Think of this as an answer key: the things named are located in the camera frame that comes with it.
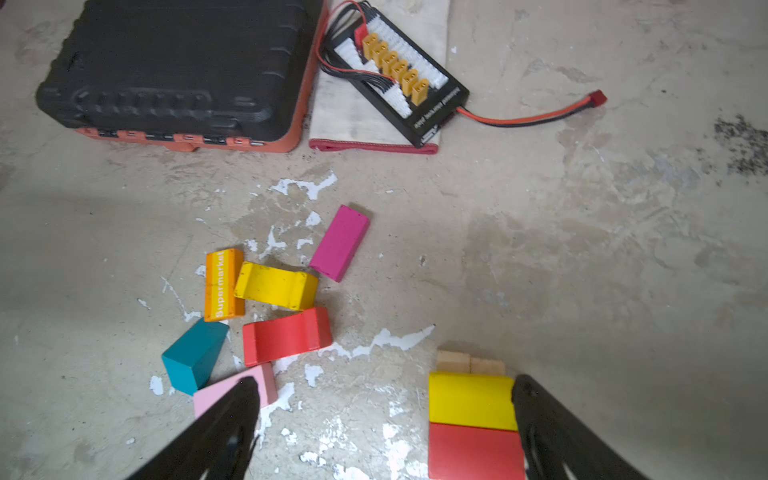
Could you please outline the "yellow rectangular block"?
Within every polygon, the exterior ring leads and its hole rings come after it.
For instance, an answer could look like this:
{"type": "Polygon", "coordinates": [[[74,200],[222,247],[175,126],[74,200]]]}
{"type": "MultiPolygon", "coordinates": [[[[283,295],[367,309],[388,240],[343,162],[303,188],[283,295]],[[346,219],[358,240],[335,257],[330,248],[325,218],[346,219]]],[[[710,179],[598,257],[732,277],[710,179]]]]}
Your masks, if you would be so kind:
{"type": "Polygon", "coordinates": [[[512,401],[515,380],[453,372],[432,372],[428,379],[431,423],[517,431],[512,401]]]}

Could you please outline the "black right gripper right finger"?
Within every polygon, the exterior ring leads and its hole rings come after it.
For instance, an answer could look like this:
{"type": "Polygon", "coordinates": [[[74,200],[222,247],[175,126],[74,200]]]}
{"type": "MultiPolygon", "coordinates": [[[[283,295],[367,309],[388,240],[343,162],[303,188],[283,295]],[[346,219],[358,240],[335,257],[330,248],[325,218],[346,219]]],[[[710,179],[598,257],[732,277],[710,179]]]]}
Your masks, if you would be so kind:
{"type": "Polygon", "coordinates": [[[643,479],[532,376],[511,393],[529,479],[643,479]]]}

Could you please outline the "natural wood block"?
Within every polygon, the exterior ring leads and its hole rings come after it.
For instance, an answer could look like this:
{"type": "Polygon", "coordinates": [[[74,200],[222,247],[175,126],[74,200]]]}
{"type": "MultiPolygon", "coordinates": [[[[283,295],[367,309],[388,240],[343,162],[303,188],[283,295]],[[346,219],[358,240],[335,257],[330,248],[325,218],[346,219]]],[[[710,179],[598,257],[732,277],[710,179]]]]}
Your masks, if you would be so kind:
{"type": "Polygon", "coordinates": [[[450,373],[471,373],[472,357],[470,354],[438,350],[436,355],[436,370],[450,373]]]}
{"type": "Polygon", "coordinates": [[[506,366],[500,360],[471,357],[470,373],[484,376],[505,376],[506,366]]]}

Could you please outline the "red rectangular block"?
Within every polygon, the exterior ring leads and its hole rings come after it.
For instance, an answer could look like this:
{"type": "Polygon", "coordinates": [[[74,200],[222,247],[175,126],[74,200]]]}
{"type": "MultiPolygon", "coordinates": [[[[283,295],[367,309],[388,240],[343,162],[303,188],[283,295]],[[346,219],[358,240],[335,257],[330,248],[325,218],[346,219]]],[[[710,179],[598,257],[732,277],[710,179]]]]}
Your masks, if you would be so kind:
{"type": "Polygon", "coordinates": [[[516,431],[431,423],[428,478],[524,480],[520,436],[516,431]]]}

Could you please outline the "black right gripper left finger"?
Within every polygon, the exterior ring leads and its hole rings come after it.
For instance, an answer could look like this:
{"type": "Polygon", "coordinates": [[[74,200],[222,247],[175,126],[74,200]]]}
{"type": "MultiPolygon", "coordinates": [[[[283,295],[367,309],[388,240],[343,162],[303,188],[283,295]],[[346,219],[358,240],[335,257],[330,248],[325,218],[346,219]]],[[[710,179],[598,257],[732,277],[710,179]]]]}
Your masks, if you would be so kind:
{"type": "Polygon", "coordinates": [[[132,479],[243,479],[250,464],[259,401],[234,390],[130,475],[132,479]]]}

